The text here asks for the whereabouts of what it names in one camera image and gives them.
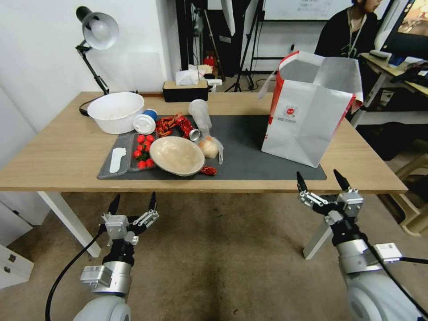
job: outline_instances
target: whiteboard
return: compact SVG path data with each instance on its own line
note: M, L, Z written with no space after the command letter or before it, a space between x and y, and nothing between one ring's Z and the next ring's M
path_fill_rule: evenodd
M383 0L375 13L381 19L389 0ZM265 0L265 20L328 20L352 5L351 0Z

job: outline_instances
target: monitor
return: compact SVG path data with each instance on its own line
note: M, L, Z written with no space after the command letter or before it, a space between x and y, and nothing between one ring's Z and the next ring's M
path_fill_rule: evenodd
M407 2L382 51L428 59L428 0Z

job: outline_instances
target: lamp shade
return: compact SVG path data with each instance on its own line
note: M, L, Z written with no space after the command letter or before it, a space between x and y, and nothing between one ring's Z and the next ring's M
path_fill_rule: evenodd
M87 7L77 8L76 15L82 22L83 36L89 46L104 50L114 45L119 36L119 26L111 16L92 12Z

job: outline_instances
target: onion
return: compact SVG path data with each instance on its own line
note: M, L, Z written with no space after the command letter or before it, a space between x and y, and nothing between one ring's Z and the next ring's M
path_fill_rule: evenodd
M213 158L218 154L218 145L211 136L202 138L198 145L206 158Z

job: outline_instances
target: black box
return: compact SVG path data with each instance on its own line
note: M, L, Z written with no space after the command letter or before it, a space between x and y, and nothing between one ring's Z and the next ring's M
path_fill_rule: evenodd
M208 100L208 84L204 79L191 86L177 86L175 81L166 81L162 90L167 103L191 102L195 99Z

